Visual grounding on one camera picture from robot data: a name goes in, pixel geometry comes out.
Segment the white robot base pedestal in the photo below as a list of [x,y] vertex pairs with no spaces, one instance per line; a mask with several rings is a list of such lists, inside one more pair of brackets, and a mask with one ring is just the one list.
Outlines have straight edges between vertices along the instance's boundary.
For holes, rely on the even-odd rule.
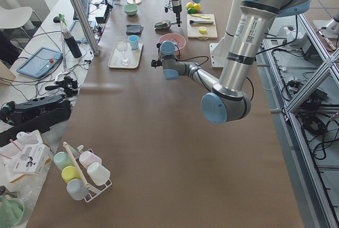
[[209,44],[212,67],[224,67],[232,41],[233,37],[226,32],[218,43]]

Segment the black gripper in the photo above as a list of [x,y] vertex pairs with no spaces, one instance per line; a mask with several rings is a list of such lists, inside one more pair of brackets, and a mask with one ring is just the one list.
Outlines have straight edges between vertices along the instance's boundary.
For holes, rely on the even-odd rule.
[[151,61],[151,64],[150,64],[152,67],[161,67],[162,66],[162,62],[159,60],[159,59],[157,59],[157,60],[152,60]]
[[181,11],[182,11],[182,4],[181,1],[168,1],[168,3],[164,6],[165,13],[167,13],[169,10],[173,11],[176,16],[176,23],[181,26]]

